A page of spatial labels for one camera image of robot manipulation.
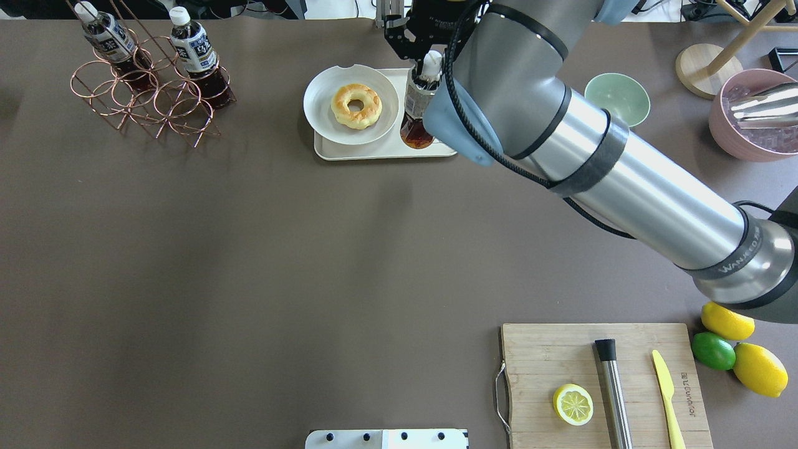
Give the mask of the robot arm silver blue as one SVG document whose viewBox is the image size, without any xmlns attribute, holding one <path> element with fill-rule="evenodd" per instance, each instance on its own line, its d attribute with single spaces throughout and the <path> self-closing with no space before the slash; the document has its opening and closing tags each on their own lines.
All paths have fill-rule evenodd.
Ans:
<svg viewBox="0 0 798 449">
<path fill-rule="evenodd" d="M 612 233 L 653 248 L 712 301 L 796 323 L 793 193 L 752 217 L 558 79 L 591 22 L 618 24 L 633 1 L 379 1 L 377 25 L 402 59 L 446 47 L 425 130 L 480 165 L 499 162 Z"/>
</svg>

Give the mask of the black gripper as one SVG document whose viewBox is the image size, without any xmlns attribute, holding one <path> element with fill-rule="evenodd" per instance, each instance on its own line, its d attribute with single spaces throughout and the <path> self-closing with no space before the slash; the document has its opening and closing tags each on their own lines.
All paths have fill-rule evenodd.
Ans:
<svg viewBox="0 0 798 449">
<path fill-rule="evenodd" d="M 404 26 L 383 29 L 388 45 L 402 60 L 422 60 L 433 45 L 450 47 L 457 22 L 464 17 L 455 44 L 459 56 L 476 25 L 479 1 L 413 1 Z"/>
</svg>

